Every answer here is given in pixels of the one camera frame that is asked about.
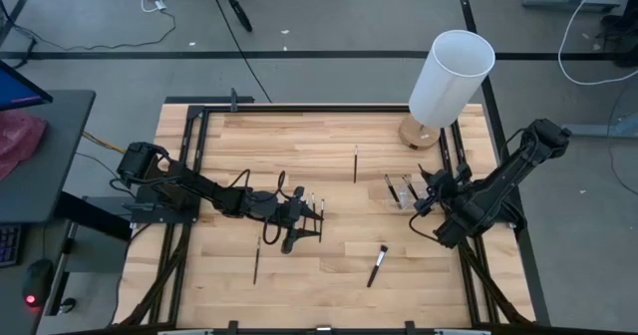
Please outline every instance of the wooden lamp base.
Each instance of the wooden lamp base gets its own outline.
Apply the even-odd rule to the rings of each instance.
[[[399,126],[399,138],[413,150],[426,150],[439,141],[440,130],[426,127],[412,115],[403,119]]]

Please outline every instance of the wooden table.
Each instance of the wooden table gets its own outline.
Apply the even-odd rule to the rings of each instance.
[[[155,143],[178,158],[188,105],[164,105]],[[291,254],[280,242],[262,244],[257,284],[252,284],[257,237],[262,224],[222,216],[202,202],[190,237],[178,327],[226,328],[403,328],[468,327],[459,255],[410,231],[411,206],[400,210],[383,180],[397,189],[409,174],[425,190],[417,164],[442,167],[438,146],[413,151],[401,144],[398,113],[218,113],[209,118],[201,173],[228,184],[245,168],[250,186],[275,190],[281,170],[284,191],[303,185],[306,195],[326,200],[322,242],[298,240]],[[459,117],[468,162],[476,177],[494,167],[481,105]],[[450,148],[454,151],[452,138]],[[192,164],[194,142],[189,163]],[[359,148],[357,183],[353,151]],[[443,221],[440,210],[418,218],[431,232]],[[156,277],[163,224],[151,226],[131,244],[120,286],[116,322],[131,313]],[[275,227],[269,229],[274,236]],[[484,236],[492,277],[517,309],[533,318],[527,284],[513,232],[497,224]],[[390,250],[371,288],[366,282],[381,244]],[[485,303],[477,287],[481,319]],[[160,319],[165,319],[170,285]]]

